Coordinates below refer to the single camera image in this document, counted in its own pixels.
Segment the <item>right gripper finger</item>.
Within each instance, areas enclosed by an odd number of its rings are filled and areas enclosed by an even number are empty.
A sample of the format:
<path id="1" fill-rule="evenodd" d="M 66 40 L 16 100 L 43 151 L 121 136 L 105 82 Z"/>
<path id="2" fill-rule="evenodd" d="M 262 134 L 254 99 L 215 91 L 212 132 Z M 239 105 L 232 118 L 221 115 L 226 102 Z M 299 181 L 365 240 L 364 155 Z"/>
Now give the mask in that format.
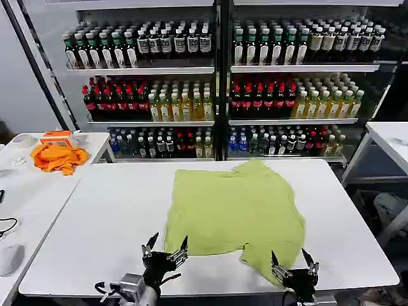
<path id="1" fill-rule="evenodd" d="M 279 264 L 279 261 L 273 251 L 271 251 L 271 260 L 272 274 L 281 284 L 283 284 L 285 280 L 291 277 L 291 272 Z"/>
<path id="2" fill-rule="evenodd" d="M 302 254 L 303 254 L 303 257 L 304 257 L 304 259 L 306 261 L 306 264 L 308 265 L 309 274 L 310 275 L 318 275 L 319 263 L 315 262 L 313 260 L 312 256 L 304 248 L 302 248 Z"/>

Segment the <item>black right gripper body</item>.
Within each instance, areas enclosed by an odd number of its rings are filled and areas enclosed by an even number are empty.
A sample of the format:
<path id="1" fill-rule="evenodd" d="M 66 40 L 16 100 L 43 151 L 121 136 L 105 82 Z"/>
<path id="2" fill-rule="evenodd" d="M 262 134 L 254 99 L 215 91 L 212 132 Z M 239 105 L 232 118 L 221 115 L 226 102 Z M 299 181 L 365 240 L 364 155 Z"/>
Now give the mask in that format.
<path id="1" fill-rule="evenodd" d="M 296 301 L 314 302 L 317 282 L 318 274 L 310 273 L 308 269 L 294 269 L 283 278 L 282 284 L 295 292 Z"/>

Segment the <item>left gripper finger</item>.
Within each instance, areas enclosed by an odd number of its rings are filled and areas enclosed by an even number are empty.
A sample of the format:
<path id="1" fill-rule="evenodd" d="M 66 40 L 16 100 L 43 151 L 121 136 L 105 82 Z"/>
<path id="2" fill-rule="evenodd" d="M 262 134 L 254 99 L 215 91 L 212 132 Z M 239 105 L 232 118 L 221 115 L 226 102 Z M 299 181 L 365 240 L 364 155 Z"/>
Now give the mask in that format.
<path id="1" fill-rule="evenodd" d="M 143 257 L 150 257 L 152 253 L 152 249 L 154 248 L 159 233 L 157 232 L 152 237 L 150 237 L 145 245 L 142 245 L 142 254 Z"/>
<path id="2" fill-rule="evenodd" d="M 175 263 L 183 263 L 188 257 L 188 236 L 186 235 L 183 239 L 179 250 L 172 252 L 167 256 L 167 260 L 170 260 Z"/>

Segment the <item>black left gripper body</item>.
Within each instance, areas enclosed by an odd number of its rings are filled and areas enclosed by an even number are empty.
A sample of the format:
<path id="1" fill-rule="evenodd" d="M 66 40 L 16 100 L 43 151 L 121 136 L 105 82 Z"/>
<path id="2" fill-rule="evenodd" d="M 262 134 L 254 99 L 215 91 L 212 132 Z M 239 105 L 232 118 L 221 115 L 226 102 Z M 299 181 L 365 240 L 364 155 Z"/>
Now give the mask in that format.
<path id="1" fill-rule="evenodd" d="M 172 254 L 167 252 L 152 251 L 148 256 L 142 258 L 145 271 L 143 273 L 144 282 L 147 286 L 158 289 L 162 284 L 176 279 L 178 274 L 173 274 L 167 278 L 164 275 L 176 270 L 176 262 L 172 260 Z"/>

